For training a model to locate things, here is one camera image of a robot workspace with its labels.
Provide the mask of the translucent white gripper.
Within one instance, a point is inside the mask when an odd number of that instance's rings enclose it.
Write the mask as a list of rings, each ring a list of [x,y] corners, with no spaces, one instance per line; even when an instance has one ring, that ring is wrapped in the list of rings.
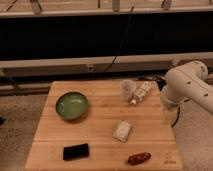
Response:
[[[166,125],[172,125],[177,118],[177,108],[164,108],[162,111],[162,122]]]

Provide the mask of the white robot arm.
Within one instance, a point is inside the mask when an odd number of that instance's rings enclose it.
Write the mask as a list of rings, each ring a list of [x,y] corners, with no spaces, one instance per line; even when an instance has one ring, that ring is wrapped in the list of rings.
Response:
[[[205,82],[207,77],[208,69],[200,61],[188,62],[166,73],[166,85],[160,92],[164,124],[172,125],[175,122],[184,98],[194,101],[213,114],[213,86]]]

